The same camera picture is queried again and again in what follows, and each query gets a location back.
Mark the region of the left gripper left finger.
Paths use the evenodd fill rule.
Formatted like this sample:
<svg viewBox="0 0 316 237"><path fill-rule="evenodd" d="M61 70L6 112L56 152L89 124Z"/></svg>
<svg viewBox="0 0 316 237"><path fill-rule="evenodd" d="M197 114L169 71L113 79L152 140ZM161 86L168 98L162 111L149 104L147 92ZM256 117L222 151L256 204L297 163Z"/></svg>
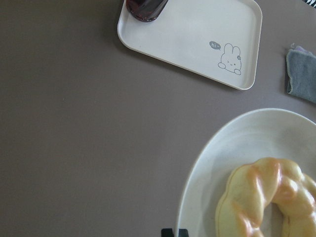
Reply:
<svg viewBox="0 0 316 237"><path fill-rule="evenodd" d="M161 229L161 237L173 237L173 229L172 228Z"/></svg>

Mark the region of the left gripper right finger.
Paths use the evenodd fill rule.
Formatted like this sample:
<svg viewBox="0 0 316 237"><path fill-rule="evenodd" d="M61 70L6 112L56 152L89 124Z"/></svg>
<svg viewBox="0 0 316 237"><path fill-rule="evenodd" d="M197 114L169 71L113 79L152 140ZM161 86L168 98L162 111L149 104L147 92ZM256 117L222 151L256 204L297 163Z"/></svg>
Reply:
<svg viewBox="0 0 316 237"><path fill-rule="evenodd" d="M187 229L179 229L178 237L189 237L189 232Z"/></svg>

